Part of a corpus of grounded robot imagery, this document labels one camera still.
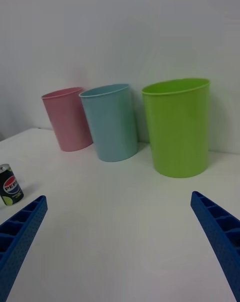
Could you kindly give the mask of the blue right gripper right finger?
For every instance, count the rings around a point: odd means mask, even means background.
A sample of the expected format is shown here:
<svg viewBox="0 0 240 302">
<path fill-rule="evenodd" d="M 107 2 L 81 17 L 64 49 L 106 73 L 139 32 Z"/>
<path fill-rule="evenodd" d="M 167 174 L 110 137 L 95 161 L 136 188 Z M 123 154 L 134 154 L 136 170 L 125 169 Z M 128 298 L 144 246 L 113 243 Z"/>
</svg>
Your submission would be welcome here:
<svg viewBox="0 0 240 302">
<path fill-rule="evenodd" d="M 240 221 L 197 191 L 192 192 L 190 206 L 205 232 L 235 300 L 240 301 Z"/>
</svg>

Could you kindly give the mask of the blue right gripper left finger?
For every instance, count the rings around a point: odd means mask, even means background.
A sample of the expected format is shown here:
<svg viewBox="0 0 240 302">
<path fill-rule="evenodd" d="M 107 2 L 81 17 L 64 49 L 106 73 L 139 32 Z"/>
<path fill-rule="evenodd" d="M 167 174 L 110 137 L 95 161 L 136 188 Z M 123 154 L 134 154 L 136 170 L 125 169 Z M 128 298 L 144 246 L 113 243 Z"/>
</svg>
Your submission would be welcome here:
<svg viewBox="0 0 240 302">
<path fill-rule="evenodd" d="M 48 210 L 41 195 L 0 226 L 0 301 L 10 294 L 20 268 Z"/>
</svg>

